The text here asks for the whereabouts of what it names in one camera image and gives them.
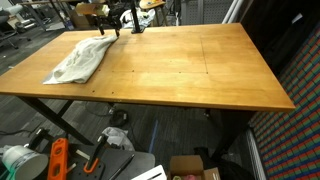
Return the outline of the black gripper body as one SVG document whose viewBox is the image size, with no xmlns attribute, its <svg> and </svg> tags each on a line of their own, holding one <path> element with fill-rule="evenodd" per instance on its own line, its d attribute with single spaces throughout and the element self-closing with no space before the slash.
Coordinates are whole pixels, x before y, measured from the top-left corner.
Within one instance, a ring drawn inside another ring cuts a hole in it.
<svg viewBox="0 0 320 180">
<path fill-rule="evenodd" d="M 117 16 L 94 16 L 94 25 L 98 28 L 110 27 L 119 30 L 122 25 Z"/>
</svg>

